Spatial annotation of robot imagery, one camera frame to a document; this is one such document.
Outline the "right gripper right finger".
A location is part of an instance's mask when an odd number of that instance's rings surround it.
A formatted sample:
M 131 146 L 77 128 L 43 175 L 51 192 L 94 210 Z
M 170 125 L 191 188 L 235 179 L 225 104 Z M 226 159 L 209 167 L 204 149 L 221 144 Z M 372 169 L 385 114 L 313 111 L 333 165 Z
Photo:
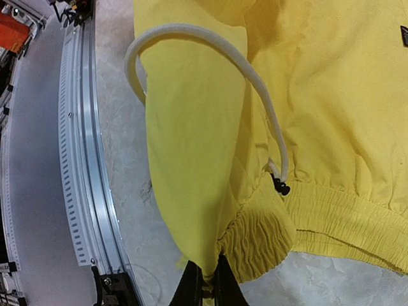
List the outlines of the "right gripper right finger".
M 249 306 L 223 254 L 219 256 L 214 275 L 214 299 L 218 306 Z

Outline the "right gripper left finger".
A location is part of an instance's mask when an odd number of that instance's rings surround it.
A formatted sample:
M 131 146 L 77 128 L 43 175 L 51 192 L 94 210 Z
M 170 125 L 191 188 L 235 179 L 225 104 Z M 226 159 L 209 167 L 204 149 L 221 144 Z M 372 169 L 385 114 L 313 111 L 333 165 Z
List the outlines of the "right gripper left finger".
M 188 261 L 170 306 L 202 306 L 203 276 L 201 269 Z

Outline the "yellow garment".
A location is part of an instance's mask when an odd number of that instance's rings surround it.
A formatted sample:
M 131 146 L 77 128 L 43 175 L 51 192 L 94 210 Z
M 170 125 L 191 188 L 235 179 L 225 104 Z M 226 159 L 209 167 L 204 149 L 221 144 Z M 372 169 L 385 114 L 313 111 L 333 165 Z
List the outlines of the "yellow garment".
M 127 80 L 170 234 L 214 297 L 291 251 L 407 273 L 406 1 L 135 1 Z

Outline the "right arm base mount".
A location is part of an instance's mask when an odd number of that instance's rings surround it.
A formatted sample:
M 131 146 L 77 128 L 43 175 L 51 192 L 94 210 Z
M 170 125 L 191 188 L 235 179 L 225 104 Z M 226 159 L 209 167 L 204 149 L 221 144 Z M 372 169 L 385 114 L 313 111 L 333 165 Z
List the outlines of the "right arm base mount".
M 101 275 L 97 266 L 91 266 L 96 285 L 96 306 L 139 305 L 133 285 L 127 273 Z

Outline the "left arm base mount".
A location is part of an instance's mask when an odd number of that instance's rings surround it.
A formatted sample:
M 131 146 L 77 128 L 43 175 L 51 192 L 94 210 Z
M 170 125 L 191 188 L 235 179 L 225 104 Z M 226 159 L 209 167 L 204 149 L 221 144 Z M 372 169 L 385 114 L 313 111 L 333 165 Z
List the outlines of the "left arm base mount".
M 47 3 L 54 9 L 56 17 L 63 28 L 81 26 L 93 17 L 94 0 L 49 0 Z

